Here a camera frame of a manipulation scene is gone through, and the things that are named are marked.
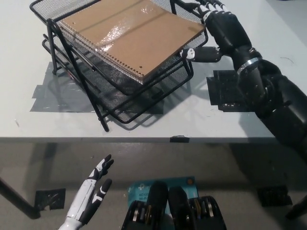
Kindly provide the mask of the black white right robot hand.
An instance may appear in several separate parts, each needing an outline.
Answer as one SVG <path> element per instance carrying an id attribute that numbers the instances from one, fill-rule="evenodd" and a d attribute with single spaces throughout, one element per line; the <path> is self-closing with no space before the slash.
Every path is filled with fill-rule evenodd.
<path id="1" fill-rule="evenodd" d="M 198 12 L 218 45 L 218 53 L 232 59 L 238 74 L 260 73 L 262 56 L 257 52 L 235 14 L 219 0 L 179 0 L 189 12 Z"/>

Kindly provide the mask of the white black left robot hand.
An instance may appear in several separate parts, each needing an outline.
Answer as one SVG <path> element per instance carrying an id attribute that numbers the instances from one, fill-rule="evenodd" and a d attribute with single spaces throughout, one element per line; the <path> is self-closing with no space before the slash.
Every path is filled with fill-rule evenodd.
<path id="1" fill-rule="evenodd" d="M 98 190 L 95 189 L 96 183 L 107 175 L 108 169 L 114 163 L 111 157 L 109 154 L 103 158 L 84 180 L 60 226 L 61 230 L 78 230 L 94 216 L 112 185 L 112 180 L 106 179 Z"/>

